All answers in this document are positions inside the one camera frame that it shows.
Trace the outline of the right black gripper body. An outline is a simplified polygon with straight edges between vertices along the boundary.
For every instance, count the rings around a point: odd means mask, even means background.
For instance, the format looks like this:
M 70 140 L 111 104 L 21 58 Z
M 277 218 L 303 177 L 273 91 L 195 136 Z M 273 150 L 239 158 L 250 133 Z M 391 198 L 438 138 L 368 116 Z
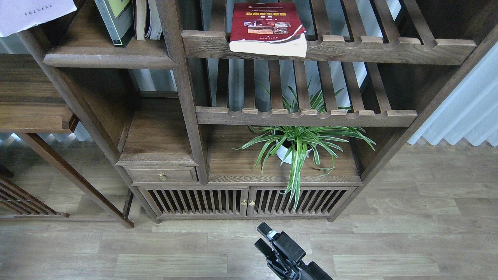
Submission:
M 332 280 L 318 264 L 310 262 L 292 262 L 290 259 L 267 257 L 268 267 L 281 280 Z

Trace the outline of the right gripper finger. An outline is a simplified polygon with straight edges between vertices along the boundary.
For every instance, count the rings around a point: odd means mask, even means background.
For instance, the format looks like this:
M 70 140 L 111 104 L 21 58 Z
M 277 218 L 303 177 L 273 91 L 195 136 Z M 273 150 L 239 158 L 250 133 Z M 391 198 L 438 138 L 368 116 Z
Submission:
M 271 246 L 269 246 L 262 238 L 258 239 L 256 243 L 254 243 L 255 247 L 263 253 L 267 259 L 267 261 L 276 261 L 275 251 Z
M 291 263 L 300 262 L 306 255 L 306 252 L 284 231 L 278 233 L 265 222 L 257 227 L 257 231 L 269 241 L 279 257 L 288 259 Z

